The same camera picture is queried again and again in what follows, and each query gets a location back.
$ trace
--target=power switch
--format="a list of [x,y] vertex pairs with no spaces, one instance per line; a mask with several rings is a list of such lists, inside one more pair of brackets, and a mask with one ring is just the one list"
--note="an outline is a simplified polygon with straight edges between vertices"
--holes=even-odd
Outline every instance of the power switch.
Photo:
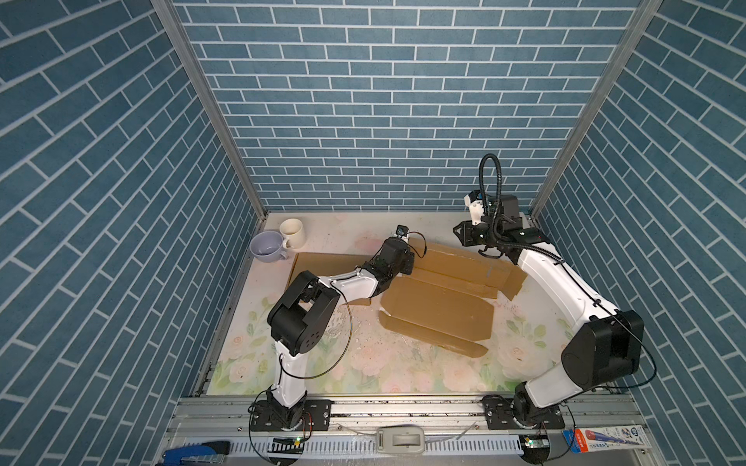
[[381,427],[376,437],[379,453],[418,455],[424,452],[424,431],[421,427]]

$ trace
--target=tile wall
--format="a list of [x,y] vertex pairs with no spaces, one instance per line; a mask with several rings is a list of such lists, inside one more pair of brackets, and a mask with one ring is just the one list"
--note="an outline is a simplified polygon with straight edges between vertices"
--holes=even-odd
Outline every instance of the tile wall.
[[176,2],[272,210],[527,207],[638,0]]
[[148,0],[0,2],[0,465],[152,464],[254,223]]
[[659,378],[635,396],[671,464],[746,463],[745,23],[665,0],[540,215],[643,315]]

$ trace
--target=white mug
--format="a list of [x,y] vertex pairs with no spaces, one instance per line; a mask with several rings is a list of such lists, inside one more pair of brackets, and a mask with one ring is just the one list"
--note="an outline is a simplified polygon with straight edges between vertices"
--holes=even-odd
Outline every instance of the white mug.
[[288,218],[280,224],[280,233],[284,240],[283,248],[298,249],[306,244],[306,230],[303,229],[303,222],[297,218]]

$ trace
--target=cardboard sheet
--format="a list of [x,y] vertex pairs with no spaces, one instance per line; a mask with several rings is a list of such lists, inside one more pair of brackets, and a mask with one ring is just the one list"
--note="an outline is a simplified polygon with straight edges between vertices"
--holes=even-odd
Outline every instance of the cardboard sheet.
[[[410,238],[410,244],[424,250],[420,239]],[[414,267],[411,275],[395,278],[383,293],[381,325],[465,356],[484,356],[487,348],[476,341],[491,337],[495,311],[483,298],[494,299],[502,292],[512,300],[525,272],[508,261],[438,244],[429,244]]]
[[[334,275],[352,272],[368,259],[370,259],[370,256],[355,254],[297,253],[285,289],[302,271],[308,270],[317,277],[333,277]],[[370,304],[370,299],[358,299],[350,302],[351,306],[370,306]]]

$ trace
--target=table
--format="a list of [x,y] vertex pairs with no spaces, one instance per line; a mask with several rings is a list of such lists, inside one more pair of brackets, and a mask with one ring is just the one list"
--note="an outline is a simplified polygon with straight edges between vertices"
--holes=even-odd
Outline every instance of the table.
[[[228,330],[208,395],[256,394],[272,384],[276,355],[266,323],[282,295],[297,252],[373,255],[397,224],[422,232],[429,242],[461,247],[453,226],[466,212],[324,212],[269,215],[265,230],[299,218],[307,231],[303,248],[271,264],[253,261]],[[307,381],[311,394],[478,393],[513,391],[559,362],[571,338],[570,326],[538,283],[527,277],[513,301],[501,293],[487,300],[495,308],[489,351],[472,359],[382,328],[380,296],[370,306],[352,306],[354,333],[348,353],[329,374]],[[309,352],[307,375],[319,374],[339,357],[347,342],[344,303]]]

